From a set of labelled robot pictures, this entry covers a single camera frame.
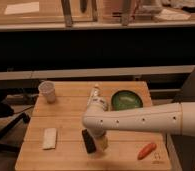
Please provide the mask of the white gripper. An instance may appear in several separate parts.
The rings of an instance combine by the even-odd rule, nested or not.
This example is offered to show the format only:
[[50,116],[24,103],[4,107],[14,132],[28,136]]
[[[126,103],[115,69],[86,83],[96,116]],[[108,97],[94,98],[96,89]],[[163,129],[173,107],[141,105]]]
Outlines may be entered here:
[[108,148],[108,138],[106,137],[106,132],[104,130],[90,130],[91,136],[98,142],[99,147],[102,150],[106,150]]

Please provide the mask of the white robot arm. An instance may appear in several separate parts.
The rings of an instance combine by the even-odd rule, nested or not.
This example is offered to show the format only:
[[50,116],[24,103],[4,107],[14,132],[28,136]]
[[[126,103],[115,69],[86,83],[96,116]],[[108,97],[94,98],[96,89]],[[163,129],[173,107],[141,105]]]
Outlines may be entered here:
[[105,105],[91,102],[82,117],[82,132],[88,153],[96,151],[94,139],[107,130],[161,132],[195,137],[195,102],[170,103],[120,111],[105,111]]

